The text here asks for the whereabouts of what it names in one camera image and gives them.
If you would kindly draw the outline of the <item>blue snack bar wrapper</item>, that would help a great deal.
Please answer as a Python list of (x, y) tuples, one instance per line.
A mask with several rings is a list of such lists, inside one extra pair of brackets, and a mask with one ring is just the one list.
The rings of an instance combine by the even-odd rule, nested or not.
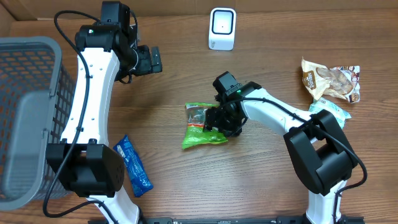
[(143, 163), (126, 134), (113, 149), (123, 158), (135, 197), (141, 197), (154, 188)]

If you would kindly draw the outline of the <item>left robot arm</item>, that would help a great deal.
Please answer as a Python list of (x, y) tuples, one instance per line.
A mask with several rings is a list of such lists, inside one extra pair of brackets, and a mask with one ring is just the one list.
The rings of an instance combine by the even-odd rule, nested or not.
[(119, 1), (103, 1), (100, 17), (69, 44), (78, 59), (75, 93), (60, 142), (47, 146), (47, 164), (55, 181), (95, 205), (106, 223), (144, 223), (123, 186), (123, 159), (109, 147), (108, 115), (115, 82), (162, 71), (159, 49), (139, 45), (136, 16)]

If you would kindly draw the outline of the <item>green snack bag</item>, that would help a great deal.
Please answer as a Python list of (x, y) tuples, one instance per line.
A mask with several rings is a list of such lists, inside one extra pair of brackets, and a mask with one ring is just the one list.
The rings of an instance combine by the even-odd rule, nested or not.
[(222, 144), (228, 142), (224, 134), (216, 129), (205, 131), (205, 115), (207, 109), (215, 107), (210, 103), (189, 102), (185, 103), (187, 112), (187, 130), (182, 142), (182, 149), (201, 144)]

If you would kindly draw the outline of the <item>mint green snack packet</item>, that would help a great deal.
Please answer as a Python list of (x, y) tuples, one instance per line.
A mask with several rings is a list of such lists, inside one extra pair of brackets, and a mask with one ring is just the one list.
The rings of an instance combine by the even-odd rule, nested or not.
[(313, 114), (318, 113), (321, 110), (329, 111), (334, 115), (341, 129), (344, 128), (346, 120), (351, 119), (351, 115), (347, 111), (323, 97), (318, 100), (314, 100), (308, 110)]

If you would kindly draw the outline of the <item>beige cookie bag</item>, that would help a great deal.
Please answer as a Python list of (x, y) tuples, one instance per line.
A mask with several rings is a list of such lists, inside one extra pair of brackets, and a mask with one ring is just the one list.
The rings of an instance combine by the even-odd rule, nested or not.
[(323, 95), (341, 98), (349, 103), (360, 101), (360, 66), (328, 68), (302, 58), (302, 82), (314, 100)]

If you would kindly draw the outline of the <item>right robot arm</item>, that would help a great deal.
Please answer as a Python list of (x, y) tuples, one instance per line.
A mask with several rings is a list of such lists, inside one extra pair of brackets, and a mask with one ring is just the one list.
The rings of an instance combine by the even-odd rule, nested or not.
[(368, 172), (334, 115), (300, 110), (274, 98), (255, 82), (245, 85), (224, 72), (213, 82), (218, 106), (206, 111), (205, 131), (238, 136), (247, 120), (281, 135), (297, 177), (308, 189), (301, 216), (281, 216), (276, 223), (364, 223), (340, 212), (342, 193), (363, 185)]

